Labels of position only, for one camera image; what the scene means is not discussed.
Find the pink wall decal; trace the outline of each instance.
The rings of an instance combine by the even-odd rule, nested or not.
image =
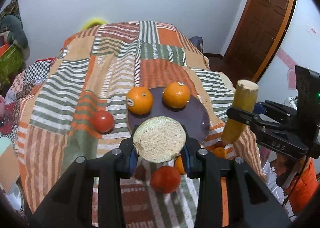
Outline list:
[[[294,69],[297,63],[281,48],[276,53],[276,56],[282,60],[284,64],[289,68],[287,73],[288,89],[296,89],[296,71]]]

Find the black cable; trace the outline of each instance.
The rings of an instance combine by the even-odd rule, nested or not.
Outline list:
[[[282,206],[284,206],[284,205],[288,202],[289,197],[291,196],[292,192],[294,191],[295,187],[297,186],[297,184],[298,184],[298,182],[299,182],[299,179],[301,178],[302,173],[303,173],[303,171],[304,171],[304,168],[306,167],[307,162],[309,161],[309,158],[310,158],[310,157],[309,157],[310,152],[311,152],[311,148],[309,148],[309,150],[308,150],[308,152],[307,152],[306,160],[305,160],[305,162],[304,162],[304,164],[303,164],[303,167],[302,167],[302,170],[301,170],[301,172],[300,172],[300,174],[299,174],[299,176],[298,176],[298,178],[297,178],[297,180],[296,180],[295,184],[293,185],[293,188],[292,188],[291,192],[289,193],[288,197],[287,197],[286,199],[284,199],[284,200],[283,200],[283,204],[282,204]]]

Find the door panel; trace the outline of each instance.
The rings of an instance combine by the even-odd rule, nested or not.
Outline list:
[[[240,62],[251,76],[268,54],[284,19],[289,0],[251,0],[226,59]]]

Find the white wall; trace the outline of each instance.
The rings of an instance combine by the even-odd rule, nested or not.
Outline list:
[[[239,8],[238,8],[238,11],[236,13],[236,17],[235,17],[235,19],[234,19],[234,21],[233,21],[233,23],[231,25],[231,28],[230,28],[230,31],[229,31],[228,36],[226,38],[226,41],[225,41],[225,43],[222,46],[221,51],[220,51],[220,54],[222,56],[225,55],[225,53],[226,53],[226,51],[227,51],[227,49],[229,47],[229,44],[230,44],[230,42],[232,40],[232,37],[235,34],[235,31],[236,31],[237,26],[239,24],[239,21],[240,21],[240,18],[241,18],[241,15],[243,13],[243,10],[244,10],[244,7],[245,7],[246,3],[247,3],[247,0],[241,0],[241,2],[239,4]]]
[[[320,30],[320,12],[313,0],[297,0],[288,31],[280,46],[298,65],[320,72],[320,38],[307,32],[308,25]],[[288,67],[277,56],[258,82],[260,91],[258,101],[266,99],[283,103],[295,97],[297,90],[289,90],[287,82]],[[320,159],[315,161],[320,172]]]
[[[89,19],[153,20],[177,26],[188,38],[202,36],[204,52],[219,53],[241,0],[19,0],[29,40],[30,65],[54,57],[63,41]]]

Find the round plate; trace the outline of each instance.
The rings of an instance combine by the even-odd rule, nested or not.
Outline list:
[[[203,104],[193,96],[186,107],[173,109],[167,107],[162,102],[164,87],[149,89],[153,95],[153,105],[149,113],[145,115],[135,115],[128,110],[128,127],[132,131],[135,125],[142,124],[145,120],[156,116],[167,116],[183,124],[189,137],[197,139],[201,144],[209,134],[210,120],[209,115]]]

